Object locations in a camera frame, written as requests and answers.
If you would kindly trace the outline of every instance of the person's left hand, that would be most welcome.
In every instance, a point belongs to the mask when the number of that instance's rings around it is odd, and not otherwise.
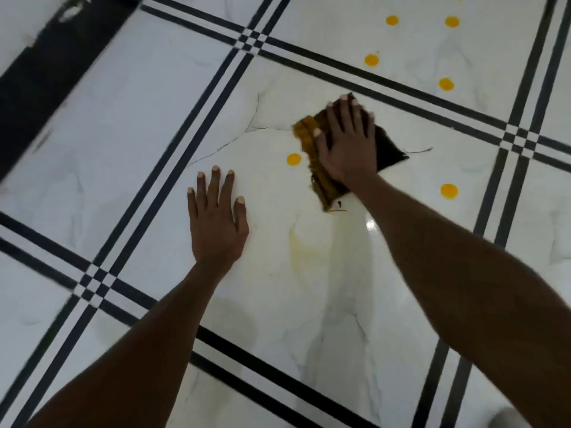
[[[189,188],[190,233],[196,262],[222,260],[232,264],[242,255],[250,230],[244,197],[240,196],[234,202],[235,222],[232,217],[230,202],[233,183],[234,172],[230,170],[218,198],[220,168],[214,165],[208,192],[203,172],[198,173],[196,193],[193,188]]]

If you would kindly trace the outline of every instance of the checkered pattern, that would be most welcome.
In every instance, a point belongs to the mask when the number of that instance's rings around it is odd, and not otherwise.
[[[75,286],[73,293],[98,308],[115,279],[113,275],[91,264]]]
[[[265,34],[245,28],[234,47],[256,55],[267,38]]]
[[[508,124],[503,133],[500,147],[511,150],[518,155],[523,155],[526,158],[532,158],[538,139],[538,134]]]

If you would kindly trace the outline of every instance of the person's right hand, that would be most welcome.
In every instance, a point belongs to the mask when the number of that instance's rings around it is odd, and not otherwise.
[[[377,153],[375,146],[375,115],[369,113],[367,134],[363,131],[361,105],[353,99],[352,113],[349,110],[347,95],[341,96],[339,110],[341,124],[333,113],[333,105],[327,105],[327,120],[331,127],[333,144],[327,148],[325,134],[320,129],[313,131],[318,147],[319,162],[330,176],[343,184],[358,172],[377,172]]]

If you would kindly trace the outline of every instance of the yellow liquid drop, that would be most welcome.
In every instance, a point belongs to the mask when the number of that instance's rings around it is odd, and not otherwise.
[[[369,54],[365,57],[365,64],[367,66],[376,66],[377,64],[379,64],[379,56],[376,54]]]
[[[302,161],[302,157],[300,155],[298,155],[297,153],[292,153],[291,155],[289,155],[287,157],[287,163],[288,165],[299,165],[299,163]]]
[[[444,198],[452,200],[458,195],[458,188],[453,184],[446,183],[445,185],[440,186],[440,193]]]
[[[387,25],[388,26],[395,26],[399,23],[399,17],[396,15],[387,16]]]
[[[452,80],[450,78],[442,78],[438,82],[438,85],[444,91],[450,91],[454,88],[454,83],[452,82]]]
[[[458,27],[460,25],[460,19],[458,19],[458,17],[456,16],[448,16],[446,18],[446,20],[444,20],[444,23],[451,28],[455,28]]]

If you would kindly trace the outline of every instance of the hand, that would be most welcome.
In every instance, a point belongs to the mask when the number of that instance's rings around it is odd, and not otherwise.
[[[232,217],[232,185],[234,172],[228,171],[220,199],[218,187],[220,184],[220,168],[212,167],[212,179],[206,191],[206,177],[198,173],[196,194],[189,188],[190,233],[192,236],[192,253],[196,262],[206,260],[222,260],[234,263],[242,255],[244,243],[250,232],[246,220],[246,204],[244,197],[238,197],[234,202]]]
[[[336,181],[346,185],[355,172],[377,172],[377,153],[375,146],[375,115],[369,113],[367,135],[363,131],[361,105],[357,99],[351,102],[353,117],[349,111],[347,95],[341,96],[339,110],[341,123],[333,113],[333,105],[327,105],[327,120],[331,127],[333,144],[327,148],[325,134],[320,129],[313,131],[318,147],[319,162]]]

